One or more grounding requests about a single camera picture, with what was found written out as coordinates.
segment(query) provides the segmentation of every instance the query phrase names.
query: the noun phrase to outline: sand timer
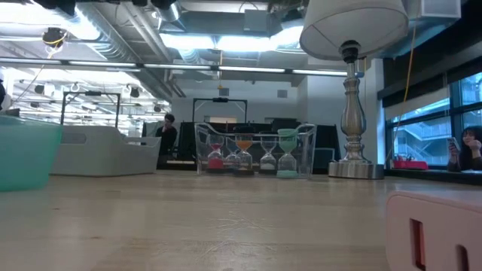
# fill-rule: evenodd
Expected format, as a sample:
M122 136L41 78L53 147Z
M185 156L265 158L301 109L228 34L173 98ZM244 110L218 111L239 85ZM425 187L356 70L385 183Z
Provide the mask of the sand timer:
M254 175L253 157L249 154L248 149L253 145L253 137L251 134L236 135L236 145L241 150L238 154L238 168L234 172L236 175Z
M279 146L285 154L279 158L277 177L280 178L296 178L297 164L296 159L291 152L297 147L297 130L296 129L279 129Z
M277 144L277 136L266 135L261 137L261 147L265 151L264 156L260 160L261 174L276 175L276 158L271 154Z
M209 134L208 135L209 146L212 152L208 155L208 172L221 173L224 170L223 154L221 148L224 144L224 136Z
M239 167L239 158L236 155L238 146L234 137L226 137L226 148L229 151L229 155L224 158L224 168L228 171L234 171Z

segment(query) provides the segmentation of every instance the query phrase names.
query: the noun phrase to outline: wooden table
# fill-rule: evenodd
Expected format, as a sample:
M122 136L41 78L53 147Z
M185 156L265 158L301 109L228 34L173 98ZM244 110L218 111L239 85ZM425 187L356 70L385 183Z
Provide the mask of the wooden table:
M387 194L447 188L477 189L193 172L52 177L43 190L0 193L0 269L388 271Z

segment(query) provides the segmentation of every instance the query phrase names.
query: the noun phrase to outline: teal plastic bin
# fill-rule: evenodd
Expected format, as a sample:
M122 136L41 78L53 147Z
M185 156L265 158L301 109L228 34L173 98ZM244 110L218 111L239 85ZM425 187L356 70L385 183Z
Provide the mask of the teal plastic bin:
M45 186L61 138L60 125L0 116L0 191Z

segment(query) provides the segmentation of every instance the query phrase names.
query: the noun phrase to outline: phone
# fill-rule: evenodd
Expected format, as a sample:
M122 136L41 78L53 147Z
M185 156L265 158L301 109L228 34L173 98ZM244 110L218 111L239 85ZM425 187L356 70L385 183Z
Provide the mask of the phone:
M460 146L459 146L459 143L457 143L456 138L449 138L449 139L447 139L447 142L448 142L449 145L455 146L455 148L457 148L457 150L460 151Z

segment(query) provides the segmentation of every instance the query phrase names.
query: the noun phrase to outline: man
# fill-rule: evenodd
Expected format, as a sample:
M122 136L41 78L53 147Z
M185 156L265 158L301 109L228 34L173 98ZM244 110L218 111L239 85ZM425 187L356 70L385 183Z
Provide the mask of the man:
M5 91L5 88L3 87L2 83L3 83L3 80L0 78L0 111L3 109L2 103L7 95L7 92Z
M166 114L164 117L164 126L156 131L156 137L161 137L159 160L157 161L158 166L167 162L169 155L172 152L172 148L174 147L174 142L178 137L178 131L172 126L174 120L174 115Z

